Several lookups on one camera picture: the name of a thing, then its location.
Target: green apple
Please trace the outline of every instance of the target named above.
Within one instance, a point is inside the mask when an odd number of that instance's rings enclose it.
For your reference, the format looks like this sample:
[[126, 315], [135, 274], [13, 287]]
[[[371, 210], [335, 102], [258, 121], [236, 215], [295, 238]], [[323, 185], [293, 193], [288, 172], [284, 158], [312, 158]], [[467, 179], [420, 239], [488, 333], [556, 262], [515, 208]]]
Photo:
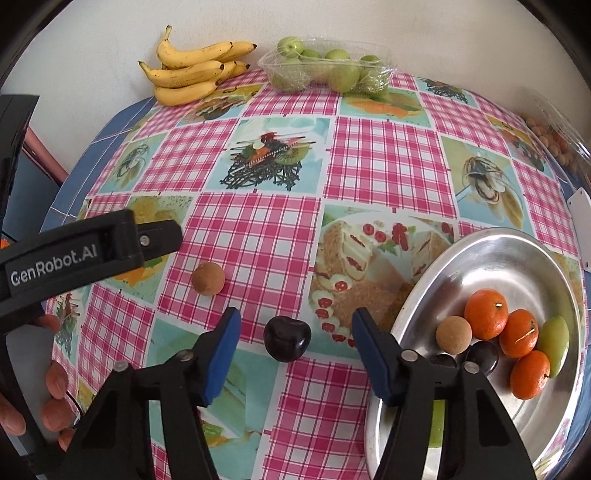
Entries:
[[269, 76], [271, 85], [280, 92], [299, 92], [310, 84], [310, 76], [300, 59], [285, 59], [276, 72]]
[[362, 63], [371, 64], [371, 66], [363, 67], [359, 83], [355, 90], [362, 93], [369, 93], [377, 95], [388, 91], [390, 75], [384, 72], [381, 67], [384, 65], [379, 57], [375, 55], [365, 55], [361, 57]]
[[304, 63], [304, 68], [312, 80], [316, 83], [326, 83], [326, 73], [330, 65], [322, 63], [322, 55], [317, 51], [306, 48], [300, 53], [300, 60]]
[[288, 59], [297, 57], [304, 50], [304, 42], [297, 37], [285, 37], [277, 42], [277, 51]]
[[351, 57], [346, 50], [343, 50], [342, 48], [334, 48], [328, 52], [324, 58], [328, 60], [349, 60]]
[[377, 63], [379, 61], [381, 61], [379, 59], [379, 57], [376, 57], [375, 55], [364, 55], [363, 57], [360, 58], [361, 61], [366, 61], [368, 63]]
[[300, 56], [306, 57], [306, 59], [319, 59], [320, 54], [316, 50], [305, 48], [301, 51]]
[[328, 74], [327, 83], [332, 91], [348, 93], [359, 81], [361, 69], [357, 65], [337, 65]]

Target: screw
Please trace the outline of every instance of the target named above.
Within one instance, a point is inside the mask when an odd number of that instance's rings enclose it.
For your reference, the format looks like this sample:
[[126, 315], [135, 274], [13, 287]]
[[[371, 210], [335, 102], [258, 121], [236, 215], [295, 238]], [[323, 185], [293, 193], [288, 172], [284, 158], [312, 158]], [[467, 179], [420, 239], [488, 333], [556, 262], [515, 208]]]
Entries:
[[478, 367], [478, 365], [476, 365], [474, 362], [466, 362], [464, 364], [464, 370], [466, 370], [466, 372], [469, 374], [477, 374], [480, 370], [480, 367]]
[[188, 362], [193, 358], [193, 352], [191, 350], [181, 350], [179, 353], [177, 353], [177, 358], [181, 362]]
[[407, 362], [414, 362], [418, 358], [418, 353], [414, 350], [405, 350], [404, 352], [402, 352], [401, 357], [403, 360], [406, 360]]
[[116, 372], [125, 372], [128, 368], [129, 363], [127, 363], [125, 360], [115, 362], [115, 364], [113, 365], [113, 370], [115, 370]]

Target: small brown fruit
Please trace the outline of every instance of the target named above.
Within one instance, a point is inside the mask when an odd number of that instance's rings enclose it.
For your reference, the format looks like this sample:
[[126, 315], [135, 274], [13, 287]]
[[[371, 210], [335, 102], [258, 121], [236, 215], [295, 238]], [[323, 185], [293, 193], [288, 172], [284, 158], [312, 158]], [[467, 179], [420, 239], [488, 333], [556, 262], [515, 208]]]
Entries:
[[204, 262], [199, 264], [191, 275], [191, 285], [195, 291], [206, 297], [212, 297], [222, 291], [226, 274], [217, 263]]
[[451, 316], [443, 320], [435, 332], [435, 339], [439, 348], [451, 355], [462, 353], [470, 346], [472, 328], [462, 317]]

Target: white wall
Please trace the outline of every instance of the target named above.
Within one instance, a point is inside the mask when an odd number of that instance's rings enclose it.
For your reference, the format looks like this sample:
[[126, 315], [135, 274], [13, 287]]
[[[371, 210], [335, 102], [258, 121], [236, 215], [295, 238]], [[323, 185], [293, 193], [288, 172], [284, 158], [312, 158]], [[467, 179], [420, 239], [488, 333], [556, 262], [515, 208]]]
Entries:
[[385, 44], [401, 70], [516, 111], [522, 88], [536, 88], [591, 135], [591, 92], [517, 0], [74, 0], [27, 48], [2, 92], [41, 95], [31, 125], [71, 170], [114, 114], [150, 95], [137, 60], [157, 65], [167, 24], [179, 48], [253, 41], [252, 62], [290, 34]]

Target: orange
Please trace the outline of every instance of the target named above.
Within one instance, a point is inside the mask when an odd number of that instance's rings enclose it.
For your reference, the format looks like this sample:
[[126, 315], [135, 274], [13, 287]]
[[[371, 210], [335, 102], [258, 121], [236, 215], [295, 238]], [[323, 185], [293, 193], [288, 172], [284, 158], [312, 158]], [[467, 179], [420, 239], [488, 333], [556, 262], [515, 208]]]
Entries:
[[521, 400], [540, 395], [550, 377], [550, 360], [539, 350], [533, 350], [517, 360], [511, 371], [511, 392]]
[[505, 328], [508, 316], [505, 297], [492, 288], [474, 292], [464, 308], [464, 318], [479, 340], [490, 340], [499, 335]]
[[501, 349], [511, 358], [526, 356], [534, 349], [538, 333], [538, 322], [530, 312], [524, 309], [511, 312], [499, 337]]

